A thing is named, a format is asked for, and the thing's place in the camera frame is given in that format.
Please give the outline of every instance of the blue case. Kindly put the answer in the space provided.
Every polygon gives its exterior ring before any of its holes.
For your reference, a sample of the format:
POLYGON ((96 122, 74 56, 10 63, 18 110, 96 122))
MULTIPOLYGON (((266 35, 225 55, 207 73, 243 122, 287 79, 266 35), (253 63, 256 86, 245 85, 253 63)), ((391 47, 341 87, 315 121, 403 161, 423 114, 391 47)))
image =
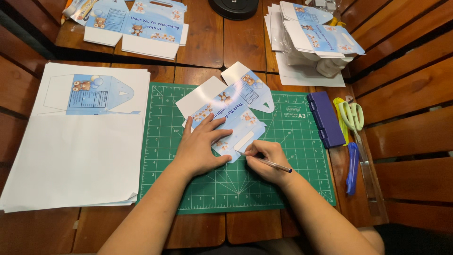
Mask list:
POLYGON ((345 144, 346 141, 327 92, 309 93, 307 100, 324 147, 329 149, 345 144))

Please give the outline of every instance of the cutting mat ruler markings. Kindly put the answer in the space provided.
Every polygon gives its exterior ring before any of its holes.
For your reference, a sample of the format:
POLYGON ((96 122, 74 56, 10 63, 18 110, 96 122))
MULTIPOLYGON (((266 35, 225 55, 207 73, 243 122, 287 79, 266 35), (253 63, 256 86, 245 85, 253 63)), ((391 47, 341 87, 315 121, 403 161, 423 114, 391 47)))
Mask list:
MULTIPOLYGON (((176 155, 184 117, 175 102, 196 86, 151 83, 149 113, 142 147, 139 200, 176 155)), ((330 170, 325 149, 308 108, 306 93, 272 92, 275 111, 253 110, 267 124, 261 139, 278 142, 288 161, 332 205, 330 170)), ((184 191, 179 214, 284 208, 276 189, 245 168, 245 158, 192 180, 184 191)))

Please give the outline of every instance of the black device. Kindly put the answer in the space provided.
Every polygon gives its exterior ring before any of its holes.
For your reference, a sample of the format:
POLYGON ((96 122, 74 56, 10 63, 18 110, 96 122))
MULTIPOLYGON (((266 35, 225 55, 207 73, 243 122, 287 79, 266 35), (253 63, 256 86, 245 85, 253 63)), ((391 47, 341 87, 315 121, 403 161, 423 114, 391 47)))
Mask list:
POLYGON ((211 8, 229 20, 246 20, 255 15, 260 0, 207 0, 211 8))

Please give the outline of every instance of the right hand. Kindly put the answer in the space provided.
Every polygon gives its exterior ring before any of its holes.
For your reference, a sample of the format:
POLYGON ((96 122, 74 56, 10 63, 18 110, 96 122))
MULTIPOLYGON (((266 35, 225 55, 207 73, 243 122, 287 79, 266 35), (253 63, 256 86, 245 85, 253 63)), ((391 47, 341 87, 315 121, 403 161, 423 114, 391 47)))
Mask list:
POLYGON ((261 163, 254 157, 259 152, 265 156, 264 159, 266 160, 284 167, 292 168, 286 159, 286 155, 284 154, 281 145, 278 142, 254 140, 246 149, 246 160, 250 168, 266 181, 275 183, 280 187, 288 185, 291 180, 291 175, 297 174, 297 172, 293 171, 293 173, 288 173, 261 163))

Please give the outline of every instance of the blue pen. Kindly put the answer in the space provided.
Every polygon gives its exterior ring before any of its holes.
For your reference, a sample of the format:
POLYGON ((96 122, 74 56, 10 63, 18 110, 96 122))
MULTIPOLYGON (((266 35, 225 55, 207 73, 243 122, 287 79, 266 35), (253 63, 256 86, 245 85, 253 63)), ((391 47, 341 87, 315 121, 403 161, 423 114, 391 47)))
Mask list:
POLYGON ((359 150, 355 142, 347 145, 349 149, 349 173, 347 174, 347 194, 352 196, 356 193, 357 167, 359 165, 359 150))
MULTIPOLYGON (((239 154, 245 156, 246 154, 243 153, 243 152, 239 152, 237 151, 239 154)), ((261 163, 263 164, 266 164, 270 167, 274 167, 274 168, 277 168, 277 169, 280 169, 280 170, 283 170, 285 172, 288 172, 288 173, 291 173, 293 170, 291 168, 287 168, 287 167, 284 167, 284 166, 281 166, 279 164, 275 164, 274 162, 270 162, 269 160, 265 160, 265 159, 262 159, 262 158, 259 158, 259 157, 256 157, 257 160, 259 160, 261 163)))

